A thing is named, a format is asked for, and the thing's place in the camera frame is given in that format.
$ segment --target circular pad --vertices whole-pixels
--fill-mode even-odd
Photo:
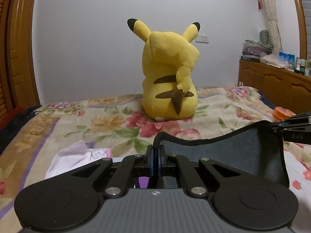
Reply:
[[[267,209],[276,203],[274,194],[261,188],[252,188],[243,191],[240,199],[244,205],[251,209]]]
[[[97,192],[84,179],[48,179],[22,190],[15,199],[14,209],[23,226],[48,232],[82,224],[99,205]]]
[[[226,221],[249,230],[288,226],[298,211],[296,196],[276,183],[227,183],[216,191],[214,207]]]

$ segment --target orange lid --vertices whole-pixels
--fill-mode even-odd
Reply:
[[[284,120],[291,116],[294,116],[295,113],[290,111],[289,109],[283,109],[282,107],[276,107],[272,115],[280,120]]]

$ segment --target plush toy tag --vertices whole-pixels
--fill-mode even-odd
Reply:
[[[163,122],[164,121],[164,118],[163,117],[156,117],[155,120],[157,122]]]

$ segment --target red tassel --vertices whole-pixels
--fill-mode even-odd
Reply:
[[[258,9],[260,10],[261,9],[261,4],[260,4],[260,1],[258,0]]]

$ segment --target orange container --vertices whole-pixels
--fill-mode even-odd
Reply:
[[[296,115],[294,112],[290,111],[289,109],[283,109],[282,107],[276,107],[272,113],[274,118],[274,123],[281,122],[284,119],[287,119],[291,116]]]

